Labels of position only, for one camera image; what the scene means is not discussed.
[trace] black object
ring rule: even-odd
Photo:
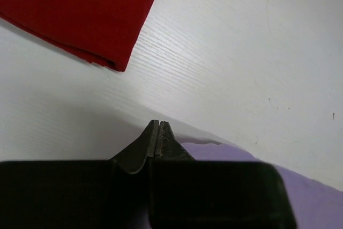
[[[296,228],[273,166],[195,161],[167,122],[110,160],[3,162],[0,176],[0,228],[128,228],[145,209],[152,228]]]

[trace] lavender cloth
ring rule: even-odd
[[[229,145],[183,144],[197,160],[258,161]],[[299,229],[343,229],[343,193],[320,182],[277,167],[286,185]]]

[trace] wood grain texture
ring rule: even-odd
[[[155,0],[125,73],[1,21],[0,159],[108,158],[166,119],[342,190],[340,3]]]

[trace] red fabric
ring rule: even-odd
[[[154,0],[0,0],[0,17],[80,57],[124,71]]]

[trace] white laminate surface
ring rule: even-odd
[[[343,190],[342,17],[341,0],[155,0],[125,73],[0,21],[0,159],[109,158],[157,118]]]

